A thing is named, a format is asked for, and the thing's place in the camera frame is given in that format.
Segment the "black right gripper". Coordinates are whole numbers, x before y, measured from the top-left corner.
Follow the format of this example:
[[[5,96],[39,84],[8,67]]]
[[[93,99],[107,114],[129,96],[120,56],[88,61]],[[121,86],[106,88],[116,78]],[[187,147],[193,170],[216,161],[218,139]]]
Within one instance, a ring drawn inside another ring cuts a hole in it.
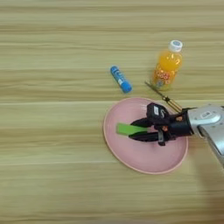
[[[175,140],[178,137],[188,137],[193,134],[191,128],[188,108],[184,108],[177,114],[170,114],[165,107],[154,107],[151,113],[151,120],[147,117],[135,120],[131,123],[133,126],[149,128],[152,125],[157,132],[137,132],[129,135],[129,138],[140,142],[156,142],[160,146],[165,146],[168,141]]]

